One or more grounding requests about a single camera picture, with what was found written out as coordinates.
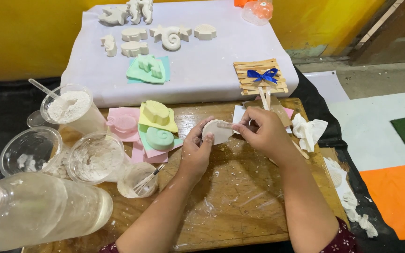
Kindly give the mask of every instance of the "blue ribbon bow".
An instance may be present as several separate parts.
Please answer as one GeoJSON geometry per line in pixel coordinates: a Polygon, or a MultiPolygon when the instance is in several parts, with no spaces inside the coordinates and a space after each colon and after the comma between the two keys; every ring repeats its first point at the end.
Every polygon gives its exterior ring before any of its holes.
{"type": "Polygon", "coordinates": [[[248,73],[249,78],[257,78],[256,80],[254,80],[254,82],[264,79],[264,80],[267,80],[267,81],[271,81],[271,82],[273,82],[275,84],[278,84],[276,82],[277,80],[273,78],[276,75],[277,72],[278,72],[277,68],[272,68],[270,70],[267,70],[262,75],[259,74],[259,72],[255,71],[255,70],[252,70],[252,69],[249,69],[247,73],[248,73]]]}

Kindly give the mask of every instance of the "person's left hand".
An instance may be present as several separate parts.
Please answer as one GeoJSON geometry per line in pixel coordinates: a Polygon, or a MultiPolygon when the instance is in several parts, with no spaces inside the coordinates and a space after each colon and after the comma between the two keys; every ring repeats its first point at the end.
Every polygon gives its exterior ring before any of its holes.
{"type": "Polygon", "coordinates": [[[215,117],[210,116],[196,124],[187,135],[182,145],[182,154],[178,174],[192,180],[195,184],[199,182],[209,165],[210,151],[212,150],[213,134],[208,133],[201,143],[203,128],[215,117]]]}

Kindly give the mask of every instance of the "wooden table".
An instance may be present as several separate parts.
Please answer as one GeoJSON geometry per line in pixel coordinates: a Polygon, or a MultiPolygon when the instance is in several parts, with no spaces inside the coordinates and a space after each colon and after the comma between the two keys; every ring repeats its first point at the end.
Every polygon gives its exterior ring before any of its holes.
{"type": "MultiPolygon", "coordinates": [[[[301,101],[281,99],[282,105],[294,109],[307,120],[301,101]]],[[[179,137],[184,139],[200,120],[214,115],[216,119],[232,122],[235,105],[240,102],[197,103],[169,105],[175,112],[179,137]]],[[[107,116],[108,109],[101,112],[107,116]]],[[[64,142],[73,144],[80,138],[76,132],[61,131],[64,142]]],[[[125,143],[131,154],[132,143],[125,143]]],[[[176,173],[181,149],[169,153],[169,160],[159,173],[162,190],[176,173]]],[[[312,174],[334,214],[347,222],[318,145],[309,153],[312,174]]],[[[264,155],[254,150],[240,135],[228,143],[214,146],[210,164],[188,201],[176,243],[171,251],[185,252],[204,249],[261,244],[289,240],[281,190],[279,169],[264,155]]],[[[152,203],[158,192],[149,198],[125,198],[115,183],[99,187],[113,198],[114,211],[107,224],[95,233],[79,238],[26,247],[24,253],[94,253],[115,241],[121,233],[152,203]]]]}

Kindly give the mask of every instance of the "table surface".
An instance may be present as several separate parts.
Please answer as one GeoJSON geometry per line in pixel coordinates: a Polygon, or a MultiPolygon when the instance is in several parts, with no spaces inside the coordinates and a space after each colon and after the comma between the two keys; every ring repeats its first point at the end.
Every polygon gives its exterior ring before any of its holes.
{"type": "Polygon", "coordinates": [[[271,25],[256,26],[244,20],[243,9],[235,7],[233,0],[154,3],[150,25],[141,20],[138,25],[128,21],[123,26],[105,26],[98,19],[104,6],[116,5],[97,5],[82,14],[82,28],[61,79],[62,85],[76,83],[89,88],[99,108],[138,106],[146,100],[163,104],[243,100],[233,62],[276,58],[289,89],[276,96],[288,97],[298,85],[290,56],[271,25]],[[195,38],[194,28],[201,24],[214,26],[217,37],[210,41],[195,38]],[[126,71],[132,58],[121,54],[121,31],[136,27],[148,32],[158,25],[192,29],[189,42],[181,41],[177,51],[165,50],[162,42],[154,43],[151,36],[141,41],[148,43],[150,55],[169,57],[170,81],[163,85],[128,84],[126,71]],[[107,57],[101,46],[99,38],[107,34],[114,36],[118,47],[114,57],[107,57]]]}
{"type": "MultiPolygon", "coordinates": [[[[301,113],[307,120],[299,99],[280,100],[284,107],[295,110],[294,115],[301,113]]],[[[234,106],[240,104],[236,101],[175,104],[168,107],[175,112],[179,137],[183,139],[197,122],[210,115],[232,121],[234,106]]],[[[107,116],[108,109],[101,109],[101,112],[107,116]]],[[[64,142],[71,145],[80,138],[80,134],[69,128],[63,129],[61,135],[64,142]]],[[[125,148],[127,154],[131,154],[132,143],[125,143],[125,148]]],[[[169,153],[168,163],[159,173],[160,189],[176,173],[180,154],[180,148],[169,153]]],[[[312,164],[312,175],[323,196],[334,214],[347,222],[318,145],[309,156],[307,163],[312,164]]],[[[149,198],[125,198],[116,189],[116,183],[105,182],[98,186],[110,193],[114,204],[113,214],[103,228],[79,238],[26,247],[23,252],[97,252],[104,245],[115,241],[159,193],[156,192],[149,198]]],[[[183,225],[178,231],[172,251],[196,251],[288,240],[278,167],[256,152],[240,135],[234,135],[229,142],[212,148],[207,172],[190,195],[182,219],[183,225]]]]}

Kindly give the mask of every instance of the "plastic container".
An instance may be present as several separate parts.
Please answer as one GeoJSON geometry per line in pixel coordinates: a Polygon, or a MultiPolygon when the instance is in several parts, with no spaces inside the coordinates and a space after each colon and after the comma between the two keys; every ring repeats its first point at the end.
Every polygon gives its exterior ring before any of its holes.
{"type": "Polygon", "coordinates": [[[20,172],[53,173],[62,150],[62,137],[57,130],[33,127],[19,133],[4,147],[0,156],[1,173],[4,176],[20,172]]]}
{"type": "Polygon", "coordinates": [[[76,113],[75,116],[67,118],[67,120],[54,120],[52,117],[50,117],[48,108],[55,100],[51,96],[47,95],[45,99],[43,99],[40,107],[40,113],[46,121],[58,125],[66,124],[84,135],[106,130],[106,119],[93,103],[93,96],[85,86],[79,84],[68,84],[66,86],[57,87],[52,91],[58,95],[63,95],[64,93],[70,91],[83,91],[89,96],[89,100],[87,104],[83,105],[82,110],[73,110],[80,112],[76,113]]]}
{"type": "Polygon", "coordinates": [[[242,18],[256,26],[263,26],[273,17],[273,2],[252,1],[245,3],[242,10],[242,18]]]}
{"type": "Polygon", "coordinates": [[[70,178],[87,185],[117,182],[131,164],[120,137],[105,131],[91,133],[77,141],[68,162],[70,178]]]}
{"type": "Polygon", "coordinates": [[[146,198],[158,189],[158,176],[155,175],[138,194],[135,193],[134,187],[147,176],[151,175],[156,168],[149,163],[137,163],[130,166],[128,172],[120,178],[116,187],[121,195],[126,198],[146,198]]]}
{"type": "Polygon", "coordinates": [[[0,251],[84,236],[109,220],[103,189],[41,173],[0,180],[0,251]]]}
{"type": "Polygon", "coordinates": [[[55,129],[55,130],[59,130],[59,126],[60,126],[60,125],[49,123],[48,121],[46,121],[41,116],[40,110],[37,110],[37,111],[31,113],[31,115],[29,115],[29,117],[27,117],[26,124],[30,128],[33,128],[33,127],[50,127],[50,128],[55,129]]]}

